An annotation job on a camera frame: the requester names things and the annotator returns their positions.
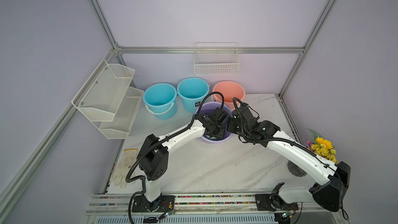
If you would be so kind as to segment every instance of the light blue bucket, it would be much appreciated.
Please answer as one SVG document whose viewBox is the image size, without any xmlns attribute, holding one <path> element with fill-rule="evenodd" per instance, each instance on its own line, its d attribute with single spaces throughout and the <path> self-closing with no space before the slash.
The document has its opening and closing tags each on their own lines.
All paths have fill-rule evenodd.
<svg viewBox="0 0 398 224">
<path fill-rule="evenodd" d="M 177 86 L 178 95 L 188 112 L 196 112 L 204 97 L 209 93 L 210 86 L 200 78 L 187 78 Z"/>
<path fill-rule="evenodd" d="M 177 111 L 176 88 L 167 83 L 159 83 L 148 87 L 142 99 L 148 112 L 159 119 L 168 119 Z"/>
</svg>

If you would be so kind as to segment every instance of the aluminum frame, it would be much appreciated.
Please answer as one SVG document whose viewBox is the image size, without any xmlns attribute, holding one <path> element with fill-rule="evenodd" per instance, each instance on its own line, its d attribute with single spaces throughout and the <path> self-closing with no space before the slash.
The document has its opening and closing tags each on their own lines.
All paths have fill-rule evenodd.
<svg viewBox="0 0 398 224">
<path fill-rule="evenodd" d="M 122 65 L 125 65 L 122 54 L 193 54 L 194 47 L 120 47 L 118 46 L 115 38 L 113 37 L 112 31 L 106 21 L 104 13 L 100 7 L 98 0 L 88 0 L 90 6 L 92 7 L 108 42 L 111 44 L 112 49 L 107 54 L 105 58 L 107 62 L 112 61 L 113 58 L 117 57 Z M 309 52 L 311 46 L 316 40 L 321 28 L 326 22 L 326 19 L 330 15 L 333 6 L 336 4 L 337 0 L 327 0 L 325 7 L 323 8 L 316 24 L 314 25 L 310 36 L 308 37 L 304 47 L 238 47 L 238 52 L 241 54 L 299 54 L 295 65 L 293 66 L 289 76 L 287 77 L 280 93 L 279 100 L 286 119 L 291 125 L 293 133 L 298 141 L 302 143 L 300 135 L 296 130 L 296 126 L 287 110 L 287 107 L 283 101 L 283 96 L 285 95 L 288 87 L 290 86 L 292 80 L 297 74 L 298 69 L 304 62 L 304 59 Z M 83 85 L 82 92 L 85 92 L 90 87 L 92 80 L 95 79 L 96 71 L 91 75 L 87 82 Z M 10 185 L 7 187 L 5 192 L 0 197 L 0 224 L 3 223 L 10 212 L 13 210 L 14 206 L 22 197 L 23 193 L 29 186 L 33 175 L 36 173 L 38 168 L 45 161 L 48 154 L 51 152 L 52 148 L 56 145 L 59 137 L 64 132 L 65 128 L 68 126 L 69 122 L 72 120 L 77 109 L 70 104 L 61 117 L 57 120 L 51 130 L 48 132 L 47 136 L 40 143 L 37 149 L 33 152 L 28 161 L 24 164 L 21 170 L 18 172 L 17 176 L 13 179 Z"/>
<path fill-rule="evenodd" d="M 318 20 L 316 21 L 314 27 L 312 28 L 312 31 L 310 33 L 310 36 L 307 38 L 307 41 L 305 42 L 304 45 L 304 52 L 303 54 L 299 55 L 292 70 L 290 71 L 285 83 L 283 84 L 281 91 L 279 92 L 279 95 L 283 97 L 287 89 L 289 88 L 291 82 L 293 81 L 294 77 L 296 76 L 297 72 L 300 69 L 301 64 L 304 62 L 304 59 L 306 58 L 308 52 L 310 51 L 312 45 L 315 42 L 316 37 L 318 36 L 319 32 L 321 31 L 322 27 L 324 26 L 327 18 L 329 17 L 331 10 L 335 6 L 337 0 L 327 0 L 324 8 L 322 9 L 321 14 L 318 17 Z"/>
<path fill-rule="evenodd" d="M 202 51 L 213 50 L 203 47 Z M 231 50 L 231 47 L 218 47 L 220 51 Z M 238 47 L 239 54 L 302 54 L 304 47 Z M 119 47 L 120 54 L 194 54 L 195 47 Z"/>
<path fill-rule="evenodd" d="M 191 194 L 163 194 L 163 195 L 175 195 L 175 196 L 189 196 L 189 195 L 255 195 L 255 194 L 270 194 L 271 192 L 235 192 L 235 193 L 191 193 Z M 86 211 L 86 216 L 99 216 L 99 215 L 125 215 L 127 212 L 127 206 L 131 194 L 112 194 L 112 195 L 94 195 L 90 205 Z M 255 197 L 245 197 L 248 201 L 255 201 Z M 177 198 L 183 200 L 191 199 L 192 202 L 200 201 L 202 198 Z M 176 214 L 217 214 L 217 213 L 284 213 L 286 211 L 277 210 L 271 211 L 257 211 L 256 204 L 209 204 L 203 205 L 175 205 Z M 317 203 L 304 202 L 303 212 L 328 212 L 328 210 L 319 206 Z"/>
<path fill-rule="evenodd" d="M 112 61 L 117 56 L 116 50 L 112 49 L 109 51 L 105 60 L 107 62 Z M 97 69 L 91 74 L 86 83 L 83 85 L 80 96 L 87 92 L 92 83 L 95 81 L 97 75 L 104 66 L 98 66 Z M 57 120 L 51 130 L 48 132 L 43 141 L 39 144 L 36 150 L 33 152 L 31 157 L 23 165 L 17 176 L 14 177 L 13 181 L 7 187 L 5 192 L 0 197 L 0 223 L 3 223 L 10 212 L 13 210 L 15 205 L 21 199 L 22 195 L 26 191 L 27 187 L 32 181 L 33 175 L 41 167 L 46 157 L 52 151 L 52 148 L 57 144 L 59 137 L 65 131 L 66 127 L 72 120 L 73 116 L 77 112 L 77 109 L 72 105 L 66 108 L 61 117 Z"/>
</svg>

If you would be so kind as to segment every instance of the white wall basket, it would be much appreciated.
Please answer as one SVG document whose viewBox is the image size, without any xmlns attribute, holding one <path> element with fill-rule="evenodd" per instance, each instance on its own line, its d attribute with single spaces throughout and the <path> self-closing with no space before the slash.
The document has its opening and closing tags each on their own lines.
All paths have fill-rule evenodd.
<svg viewBox="0 0 398 224">
<path fill-rule="evenodd" d="M 143 91 L 130 87 L 134 69 L 120 64 L 102 67 L 84 96 L 79 92 L 72 104 L 97 127 L 107 139 L 124 139 L 130 134 Z"/>
<path fill-rule="evenodd" d="M 196 42 L 193 70 L 195 75 L 237 75 L 236 42 Z"/>
</svg>

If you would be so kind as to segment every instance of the white work glove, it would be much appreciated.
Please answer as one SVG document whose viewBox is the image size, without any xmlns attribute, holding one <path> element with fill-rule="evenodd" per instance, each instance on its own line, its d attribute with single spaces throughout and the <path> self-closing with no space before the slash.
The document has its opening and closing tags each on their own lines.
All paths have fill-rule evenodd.
<svg viewBox="0 0 398 224">
<path fill-rule="evenodd" d="M 109 179 L 110 182 L 115 181 L 114 185 L 118 186 L 120 184 L 121 188 L 126 187 L 127 182 L 126 182 L 126 176 L 127 173 L 129 172 L 130 168 L 132 165 L 137 161 L 137 149 L 126 149 L 122 160 L 120 163 L 117 165 L 115 171 L 113 172 L 111 179 Z"/>
</svg>

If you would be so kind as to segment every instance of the black cable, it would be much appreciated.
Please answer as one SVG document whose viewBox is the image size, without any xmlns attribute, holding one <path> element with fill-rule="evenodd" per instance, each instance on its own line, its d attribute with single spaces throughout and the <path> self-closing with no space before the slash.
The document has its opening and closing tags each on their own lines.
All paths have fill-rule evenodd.
<svg viewBox="0 0 398 224">
<path fill-rule="evenodd" d="M 131 224 L 134 224 L 134 222 L 132 221 L 132 217 L 131 217 L 131 204 L 132 204 L 132 201 L 133 201 L 133 199 L 134 199 L 134 197 L 135 197 L 136 195 L 142 195 L 142 196 L 144 196 L 145 192 L 147 191 L 147 188 L 145 187 L 145 176 L 144 176 L 144 175 L 138 175 L 138 176 L 136 176 L 136 177 L 133 177 L 131 180 L 132 180 L 132 181 L 135 181 L 135 180 L 138 180 L 138 179 L 141 179 L 141 182 L 142 182 L 142 191 L 135 192 L 135 193 L 131 196 L 130 201 L 129 201 L 129 208 L 127 209 L 127 213 L 128 213 L 128 215 L 129 215 L 129 220 L 130 220 L 130 223 L 131 223 Z"/>
<path fill-rule="evenodd" d="M 309 153 L 311 156 L 315 157 L 321 164 L 325 165 L 326 167 L 329 167 L 332 171 L 335 172 L 335 174 L 337 175 L 337 177 L 339 178 L 339 181 L 340 181 L 340 183 L 341 183 L 341 190 L 340 190 L 340 199 L 341 199 L 340 207 L 341 207 L 341 211 L 343 212 L 343 218 L 344 218 L 345 220 L 348 220 L 348 219 L 349 219 L 348 214 L 347 214 L 347 212 L 346 212 L 346 211 L 344 210 L 344 208 L 343 208 L 343 182 L 342 182 L 342 180 L 341 180 L 341 178 L 340 178 L 339 173 L 337 173 L 334 169 L 332 169 L 328 164 L 325 164 L 324 162 L 322 162 L 322 161 L 317 157 L 317 155 L 316 155 L 315 152 L 311 151 L 311 150 L 308 149 L 307 147 L 305 147 L 305 146 L 303 146 L 303 145 L 301 145 L 301 144 L 299 144 L 299 143 L 297 143 L 297 142 L 294 142 L 294 141 L 292 141 L 292 140 L 288 140 L 288 139 L 284 139 L 284 138 L 266 138 L 266 139 L 262 139 L 262 140 L 251 140 L 251 139 L 247 138 L 247 137 L 246 137 L 246 134 L 245 134 L 244 124 L 243 124 L 243 115 L 242 115 L 242 113 L 239 111 L 238 105 L 236 104 L 236 101 L 238 101 L 241 105 L 243 105 L 243 102 L 241 102 L 241 100 L 238 99 L 238 98 L 236 98 L 236 97 L 232 98 L 232 102 L 234 103 L 235 110 L 236 110 L 236 112 L 237 112 L 237 113 L 239 114 L 239 116 L 240 116 L 240 118 L 239 118 L 239 120 L 240 120 L 239 125 L 241 126 L 241 128 L 240 128 L 240 135 L 239 135 L 239 137 L 242 136 L 243 139 L 245 139 L 246 142 L 248 142 L 248 143 L 253 143 L 253 144 L 260 144 L 260 143 L 271 142 L 271 141 L 281 141 L 281 142 L 288 143 L 288 144 L 290 144 L 290 145 L 292 145 L 292 146 L 298 147 L 298 148 L 302 149 L 303 151 Z"/>
<path fill-rule="evenodd" d="M 144 223 L 157 223 L 157 222 L 160 222 L 160 220 L 166 218 L 166 214 L 167 213 L 168 213 L 168 210 L 166 210 L 159 217 L 148 217 L 148 218 L 144 219 Z"/>
<path fill-rule="evenodd" d="M 334 171 L 335 174 L 337 175 L 337 177 L 339 178 L 339 181 L 340 181 L 340 183 L 341 183 L 341 190 L 340 190 L 340 199 L 341 199 L 341 202 L 340 202 L 340 199 L 339 199 L 339 204 L 340 204 L 341 212 L 343 213 L 343 218 L 344 218 L 345 220 L 348 220 L 348 219 L 349 219 L 348 213 L 344 210 L 344 207 L 343 207 L 343 187 L 344 187 L 344 183 L 343 183 L 343 181 L 341 180 L 341 177 L 340 177 L 339 173 L 337 173 L 337 171 L 335 171 L 332 167 L 330 167 L 329 164 L 326 164 L 326 163 L 322 162 L 318 157 L 316 157 L 316 159 L 317 159 L 320 163 L 322 163 L 323 165 L 325 165 L 326 167 L 329 167 L 332 171 Z"/>
<path fill-rule="evenodd" d="M 247 143 L 249 143 L 249 142 L 243 142 L 241 139 L 240 139 L 240 135 L 238 135 L 238 138 L 239 138 L 239 141 L 241 141 L 242 143 L 244 143 L 244 144 L 247 144 Z"/>
<path fill-rule="evenodd" d="M 251 132 L 248 130 L 248 124 L 247 123 L 243 124 L 243 130 L 245 130 L 245 132 L 247 132 L 248 134 L 252 135 Z"/>
<path fill-rule="evenodd" d="M 253 110 L 253 112 L 257 113 L 256 120 L 258 120 L 258 119 L 260 118 L 260 114 L 258 114 L 258 112 L 256 112 L 256 110 L 254 110 L 254 109 L 253 109 L 253 108 L 251 108 L 250 106 L 249 106 L 249 108 L 250 108 L 251 110 Z"/>
<path fill-rule="evenodd" d="M 301 211 L 302 211 L 302 203 L 301 203 L 301 210 L 300 210 L 300 213 L 299 213 L 299 215 L 298 215 L 298 217 L 297 217 L 297 220 L 296 220 L 293 224 L 296 224 L 296 222 L 299 220 L 299 218 L 300 218 L 300 216 L 301 216 Z"/>
<path fill-rule="evenodd" d="M 132 167 L 130 168 L 129 172 L 128 172 L 127 175 L 126 175 L 126 182 L 127 182 L 127 183 L 131 183 L 131 182 L 133 181 L 133 179 L 130 178 L 131 175 L 132 175 L 132 173 L 134 172 L 135 168 L 137 168 L 138 164 L 144 159 L 144 157 L 145 157 L 146 155 L 149 154 L 149 152 L 153 151 L 155 148 L 157 148 L 157 147 L 158 147 L 159 145 L 161 145 L 162 143 L 164 143 L 164 142 L 170 140 L 171 138 L 173 138 L 173 137 L 175 137 L 175 136 L 177 136 L 177 135 L 180 135 L 181 133 L 183 133 L 183 132 L 185 132 L 185 131 L 187 131 L 187 130 L 189 130 L 189 129 L 191 128 L 191 126 L 193 125 L 193 122 L 194 122 L 194 120 L 195 120 L 195 117 L 200 113 L 200 110 L 202 109 L 203 103 L 205 102 L 205 100 L 206 100 L 210 95 L 213 95 L 213 94 L 219 94 L 219 95 L 221 96 L 221 99 L 222 99 L 222 102 L 221 102 L 221 109 L 224 107 L 224 96 L 222 95 L 222 93 L 220 93 L 220 92 L 211 92 L 211 93 L 209 93 L 208 95 L 206 95 L 206 97 L 202 100 L 201 104 L 199 105 L 199 108 L 198 108 L 198 110 L 197 110 L 197 113 L 192 115 L 191 122 L 188 124 L 187 127 L 185 127 L 184 129 L 182 129 L 182 130 L 180 130 L 180 131 L 178 131 L 178 132 L 176 132 L 176 133 L 173 133 L 172 135 L 170 135 L 170 136 L 168 136 L 168 137 L 165 137 L 165 138 L 162 139 L 161 141 L 156 142 L 155 144 L 151 145 L 145 152 L 143 152 L 143 153 L 141 154 L 141 156 L 139 156 L 139 157 L 137 158 L 137 161 L 132 165 Z"/>
</svg>

